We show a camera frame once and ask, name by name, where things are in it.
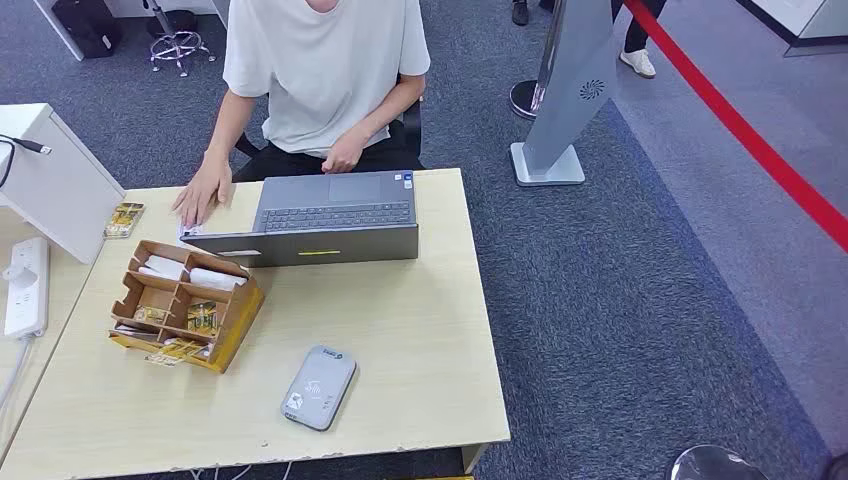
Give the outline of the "person's left hand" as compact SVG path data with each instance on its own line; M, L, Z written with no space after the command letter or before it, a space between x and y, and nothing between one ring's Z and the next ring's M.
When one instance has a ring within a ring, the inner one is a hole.
M351 128L332 145L321 164L321 171L325 174L351 172L358 164L370 138L368 133Z

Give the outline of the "person's right hand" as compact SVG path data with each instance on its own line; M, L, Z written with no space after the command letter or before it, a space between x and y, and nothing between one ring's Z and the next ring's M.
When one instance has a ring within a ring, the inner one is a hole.
M178 195L172 210L185 228L202 225L217 204L228 202L232 190L232 170L225 152L208 150L190 182Z

